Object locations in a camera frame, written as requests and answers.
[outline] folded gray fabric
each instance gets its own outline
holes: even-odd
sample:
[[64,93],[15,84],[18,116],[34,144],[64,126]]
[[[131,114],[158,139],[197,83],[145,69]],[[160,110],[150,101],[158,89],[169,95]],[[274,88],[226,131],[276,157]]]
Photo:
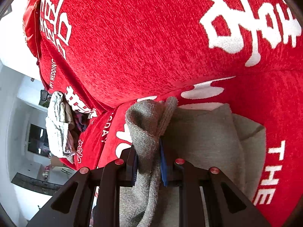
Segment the folded gray fabric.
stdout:
[[178,226],[178,188],[160,184],[163,133],[163,144],[178,157],[200,168],[219,167],[246,196],[254,196],[266,153],[264,127],[233,115],[229,105],[213,111],[176,105],[175,98],[165,104],[145,100],[126,113],[139,163],[136,185],[120,190],[120,226]]

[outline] gray garment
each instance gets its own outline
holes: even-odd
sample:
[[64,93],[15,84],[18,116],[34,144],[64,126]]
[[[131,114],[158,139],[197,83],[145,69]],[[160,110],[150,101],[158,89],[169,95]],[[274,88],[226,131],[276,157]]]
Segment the gray garment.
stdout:
[[136,185],[121,188],[120,226],[178,226],[178,188],[160,184],[159,136],[194,166],[220,168],[249,199],[255,194],[265,160],[265,129],[233,115],[229,105],[213,111],[176,108],[152,100],[126,113],[139,164]]

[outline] red bedding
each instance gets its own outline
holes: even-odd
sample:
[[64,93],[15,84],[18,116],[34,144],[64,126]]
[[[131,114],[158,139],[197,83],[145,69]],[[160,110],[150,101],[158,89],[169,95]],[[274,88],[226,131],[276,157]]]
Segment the red bedding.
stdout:
[[70,166],[102,167],[128,147],[124,115],[138,98],[229,103],[267,129],[253,203],[283,224],[303,193],[303,36],[283,0],[30,1],[27,14],[41,1],[40,33],[32,17],[25,32],[42,81],[91,118]]

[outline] white fabric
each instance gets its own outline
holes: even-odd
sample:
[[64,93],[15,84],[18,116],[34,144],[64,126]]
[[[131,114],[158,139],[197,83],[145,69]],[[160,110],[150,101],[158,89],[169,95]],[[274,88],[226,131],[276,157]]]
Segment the white fabric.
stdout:
[[65,122],[63,93],[55,91],[49,103],[46,121],[49,149],[58,158],[71,157],[66,150],[69,124]]

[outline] triangular cutout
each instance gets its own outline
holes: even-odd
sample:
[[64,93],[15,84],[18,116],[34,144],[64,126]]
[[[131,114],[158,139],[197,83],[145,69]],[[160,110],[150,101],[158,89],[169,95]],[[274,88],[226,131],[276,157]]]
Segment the triangular cutout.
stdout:
[[65,192],[61,193],[51,208],[61,213],[69,213],[78,183],[74,182]]
[[230,213],[236,213],[246,208],[246,205],[237,197],[226,183],[221,183],[221,187]]

